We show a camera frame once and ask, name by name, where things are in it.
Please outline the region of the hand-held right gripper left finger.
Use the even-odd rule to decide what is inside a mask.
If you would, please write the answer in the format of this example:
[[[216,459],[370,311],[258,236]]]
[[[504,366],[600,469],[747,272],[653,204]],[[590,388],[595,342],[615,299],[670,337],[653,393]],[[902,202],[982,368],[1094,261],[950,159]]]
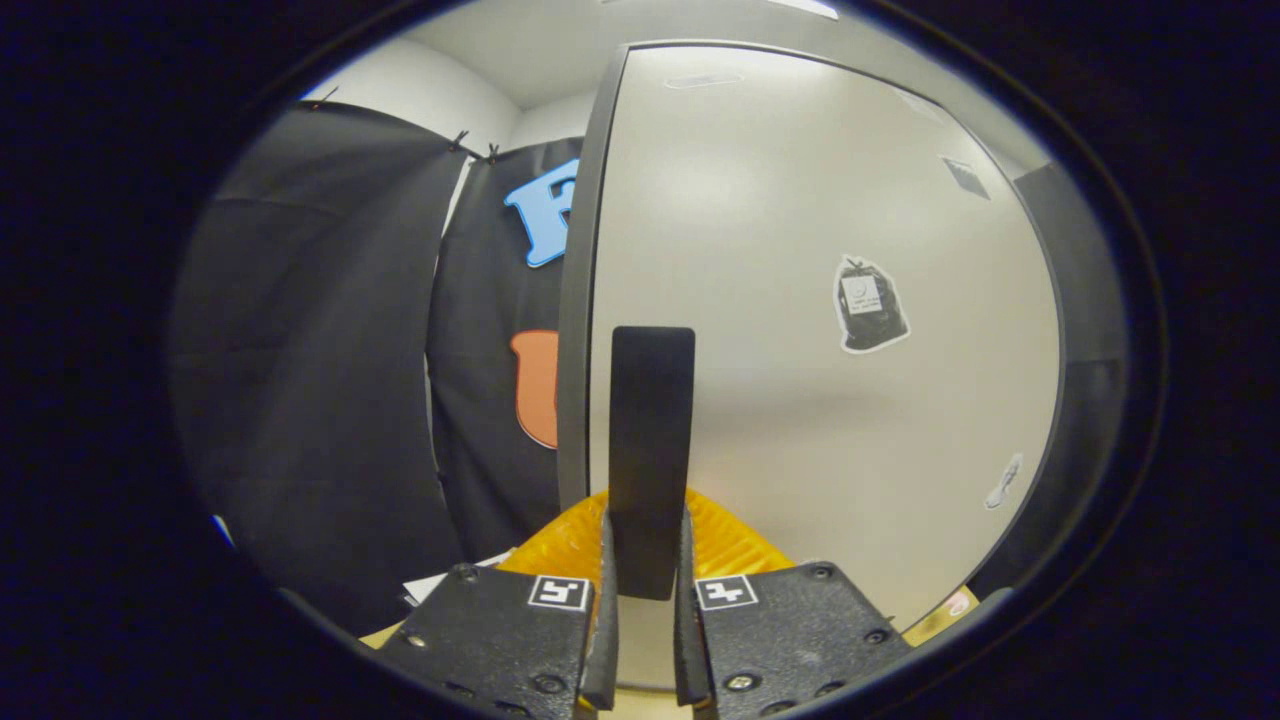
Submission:
[[[594,719],[614,703],[613,532],[590,496],[493,565],[445,571],[376,660],[475,719]]]

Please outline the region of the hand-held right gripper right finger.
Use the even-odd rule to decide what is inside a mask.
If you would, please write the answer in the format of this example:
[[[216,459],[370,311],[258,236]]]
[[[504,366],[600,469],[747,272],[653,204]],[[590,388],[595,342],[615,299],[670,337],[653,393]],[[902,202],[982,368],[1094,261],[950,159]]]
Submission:
[[[835,562],[794,562],[719,503],[686,493],[675,679],[694,717],[804,708],[888,671],[910,650]]]

